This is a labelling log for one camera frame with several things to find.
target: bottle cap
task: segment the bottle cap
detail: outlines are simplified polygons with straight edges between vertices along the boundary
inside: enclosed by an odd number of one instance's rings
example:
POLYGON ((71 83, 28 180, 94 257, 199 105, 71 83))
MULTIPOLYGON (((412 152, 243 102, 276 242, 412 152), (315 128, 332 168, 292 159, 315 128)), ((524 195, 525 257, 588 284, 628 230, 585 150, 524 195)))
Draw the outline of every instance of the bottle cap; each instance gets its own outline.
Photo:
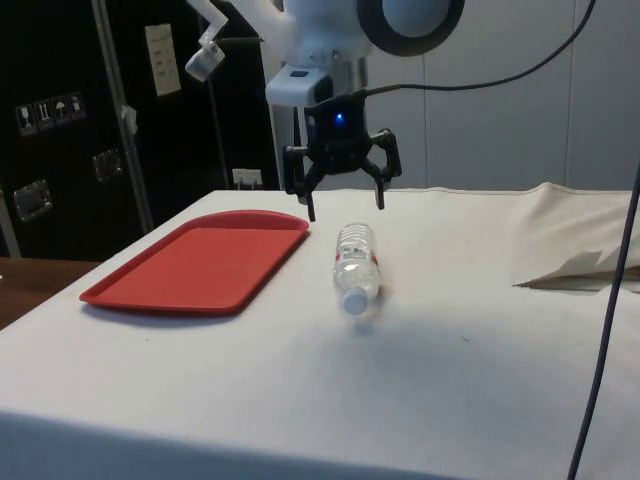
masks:
POLYGON ((360 287, 347 290, 342 297, 342 305, 350 315, 362 315, 368 306, 367 292, 360 287))

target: electrical outlet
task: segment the electrical outlet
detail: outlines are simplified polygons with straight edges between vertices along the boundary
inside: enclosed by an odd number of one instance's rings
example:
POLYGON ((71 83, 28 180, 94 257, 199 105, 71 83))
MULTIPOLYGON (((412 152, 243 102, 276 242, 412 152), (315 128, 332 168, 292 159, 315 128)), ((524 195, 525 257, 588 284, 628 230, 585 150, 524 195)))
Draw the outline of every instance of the electrical outlet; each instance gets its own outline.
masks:
POLYGON ((246 168, 234 168, 233 183, 237 187, 262 187, 262 171, 246 168))

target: plastic bottle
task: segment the plastic bottle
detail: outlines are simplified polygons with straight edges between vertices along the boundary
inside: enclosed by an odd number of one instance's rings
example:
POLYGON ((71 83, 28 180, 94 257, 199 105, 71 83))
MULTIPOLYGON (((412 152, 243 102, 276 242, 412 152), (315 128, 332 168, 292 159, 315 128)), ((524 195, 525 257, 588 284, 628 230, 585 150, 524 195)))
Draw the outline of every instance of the plastic bottle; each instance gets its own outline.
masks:
POLYGON ((362 315, 378 296, 380 270, 373 230, 363 223, 347 225, 338 236, 333 278, 342 306, 351 315, 362 315))

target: plastic tray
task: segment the plastic tray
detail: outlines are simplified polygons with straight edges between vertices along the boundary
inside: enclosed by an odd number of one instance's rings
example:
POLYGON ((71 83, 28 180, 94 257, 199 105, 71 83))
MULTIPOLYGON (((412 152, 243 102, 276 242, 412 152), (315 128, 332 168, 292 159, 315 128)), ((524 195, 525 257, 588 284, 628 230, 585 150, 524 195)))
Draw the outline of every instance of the plastic tray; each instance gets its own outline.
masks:
POLYGON ((282 213, 225 212, 192 220, 80 296, 99 307, 230 315, 242 310, 306 238, 282 213))

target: fabric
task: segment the fabric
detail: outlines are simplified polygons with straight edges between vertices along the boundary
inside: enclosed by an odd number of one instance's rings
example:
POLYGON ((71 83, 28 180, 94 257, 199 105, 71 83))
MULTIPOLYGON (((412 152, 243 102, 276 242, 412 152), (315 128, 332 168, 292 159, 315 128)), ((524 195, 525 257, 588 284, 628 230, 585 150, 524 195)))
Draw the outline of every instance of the fabric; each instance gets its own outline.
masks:
MULTIPOLYGON (((234 318, 78 301, 191 218, 306 214, 278 192, 204 198, 0 333, 0 478, 564 478, 607 292, 512 287, 535 195, 390 192, 380 212, 371 192, 318 193, 309 238, 234 318), (332 284, 356 221, 384 285, 362 322, 332 284)), ((623 292, 584 478, 640 471, 639 307, 623 292)))
MULTIPOLYGON (((514 285, 599 291, 611 283, 628 192, 583 192, 545 184, 515 212, 514 285)), ((640 292, 640 228, 634 230, 625 287, 640 292)))

